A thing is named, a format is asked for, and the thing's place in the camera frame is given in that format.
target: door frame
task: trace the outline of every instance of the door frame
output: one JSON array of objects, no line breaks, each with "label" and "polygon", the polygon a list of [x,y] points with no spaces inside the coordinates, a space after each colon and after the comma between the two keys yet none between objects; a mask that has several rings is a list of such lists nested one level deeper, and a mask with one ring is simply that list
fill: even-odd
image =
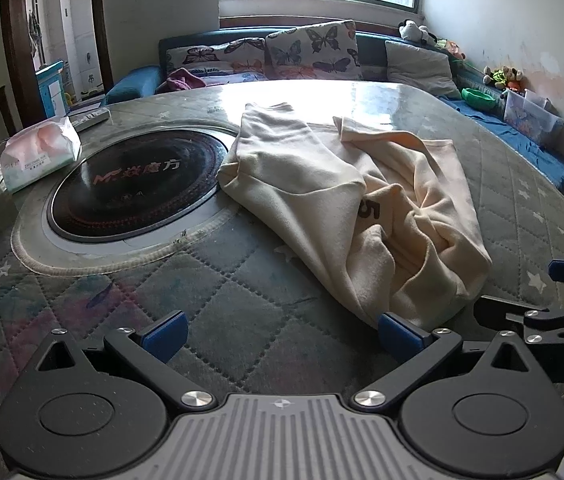
[{"label": "door frame", "polygon": [[[108,57],[103,0],[91,0],[91,5],[102,83],[108,92],[113,88],[113,77]],[[30,54],[26,0],[0,0],[0,23],[13,96],[22,126],[26,128],[46,119]]]}]

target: butterfly print pillow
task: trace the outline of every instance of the butterfly print pillow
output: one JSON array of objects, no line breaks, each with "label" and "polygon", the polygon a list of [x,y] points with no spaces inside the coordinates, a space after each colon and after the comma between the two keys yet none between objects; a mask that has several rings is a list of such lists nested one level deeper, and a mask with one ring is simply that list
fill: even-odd
[{"label": "butterfly print pillow", "polygon": [[220,45],[195,45],[171,48],[166,52],[167,73],[184,67],[216,69],[221,72],[245,72],[245,67],[255,67],[260,72],[264,66],[265,44],[263,38],[242,38]]},{"label": "butterfly print pillow", "polygon": [[355,22],[351,20],[274,32],[265,41],[277,78],[362,78]]}]

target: blue stain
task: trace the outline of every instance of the blue stain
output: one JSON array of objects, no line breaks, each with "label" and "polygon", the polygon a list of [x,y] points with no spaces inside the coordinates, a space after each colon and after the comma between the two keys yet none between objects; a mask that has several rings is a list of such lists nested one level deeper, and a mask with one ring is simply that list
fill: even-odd
[{"label": "blue stain", "polygon": [[93,298],[89,300],[89,303],[86,304],[86,309],[88,310],[90,308],[93,308],[97,304],[101,303],[104,300],[104,298],[108,296],[108,293],[111,291],[111,288],[113,288],[113,282],[110,282],[104,288],[104,290],[99,291],[95,296],[93,296]]}]

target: quilted tablecloth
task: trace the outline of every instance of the quilted tablecloth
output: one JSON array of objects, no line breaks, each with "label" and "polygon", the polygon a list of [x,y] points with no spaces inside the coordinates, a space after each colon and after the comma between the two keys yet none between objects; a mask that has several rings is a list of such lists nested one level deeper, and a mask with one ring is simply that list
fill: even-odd
[{"label": "quilted tablecloth", "polygon": [[[392,123],[426,139],[452,139],[466,174],[493,267],[483,293],[564,308],[564,284],[546,274],[564,258],[564,197],[505,143],[417,89],[371,82],[275,81],[153,96],[111,106],[110,121],[81,134],[84,153],[135,126],[208,118],[239,125],[247,102],[290,102],[309,123],[333,115]],[[349,396],[395,362],[377,333],[338,305],[303,263],[241,208],[168,256],[106,274],[47,276],[11,249],[27,193],[0,195],[0,402],[49,330],[97,339],[141,328],[175,309],[190,322],[169,365],[220,397],[228,392]],[[448,324],[489,339],[470,310]],[[0,456],[0,478],[7,470]]]}]

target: screw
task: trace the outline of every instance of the screw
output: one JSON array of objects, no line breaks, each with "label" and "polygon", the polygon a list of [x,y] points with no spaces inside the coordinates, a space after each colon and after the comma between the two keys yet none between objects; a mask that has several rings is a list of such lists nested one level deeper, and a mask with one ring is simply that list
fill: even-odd
[{"label": "screw", "polygon": [[376,392],[375,390],[364,390],[363,392],[357,392],[353,397],[353,400],[360,406],[371,408],[386,402],[386,396],[381,392]]},{"label": "screw", "polygon": [[201,408],[202,406],[208,406],[211,402],[213,402],[213,396],[207,392],[193,390],[182,395],[182,402],[187,406]]}]

